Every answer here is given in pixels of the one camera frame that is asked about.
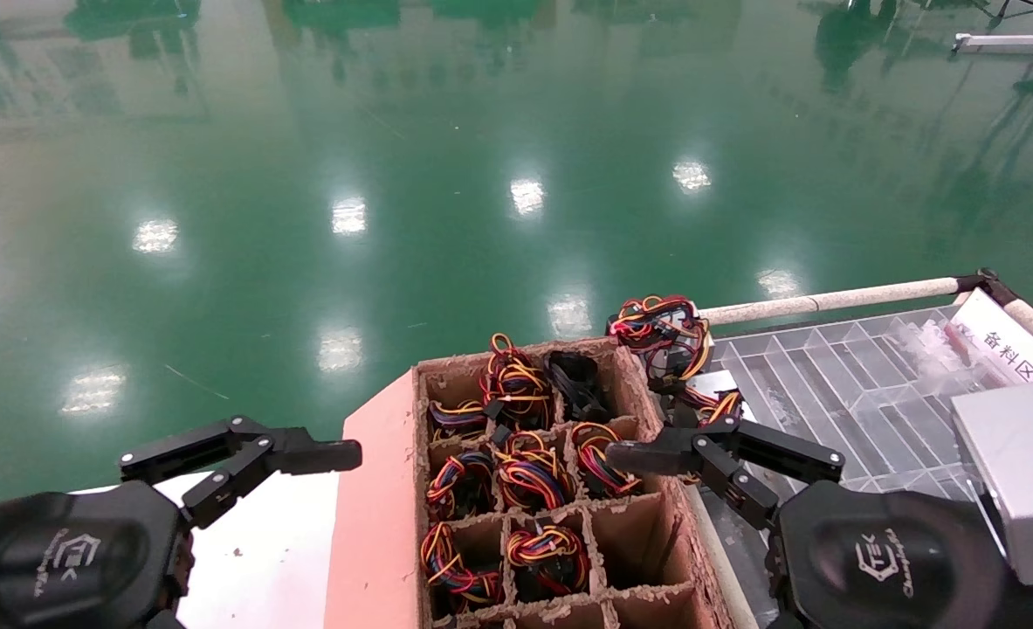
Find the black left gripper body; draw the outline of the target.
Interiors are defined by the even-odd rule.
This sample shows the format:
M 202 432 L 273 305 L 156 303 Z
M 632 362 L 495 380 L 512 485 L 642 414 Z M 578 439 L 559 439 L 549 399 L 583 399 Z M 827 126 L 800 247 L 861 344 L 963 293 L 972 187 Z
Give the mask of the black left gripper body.
M 0 628 L 177 628 L 189 524 L 139 481 L 0 502 Z

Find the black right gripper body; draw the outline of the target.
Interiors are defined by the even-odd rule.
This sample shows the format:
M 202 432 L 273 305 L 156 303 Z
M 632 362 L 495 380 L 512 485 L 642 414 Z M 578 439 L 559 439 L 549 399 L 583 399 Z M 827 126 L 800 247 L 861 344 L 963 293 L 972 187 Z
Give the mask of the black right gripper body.
M 974 505 L 829 482 L 780 506 L 765 566 L 810 628 L 987 628 L 1015 581 Z

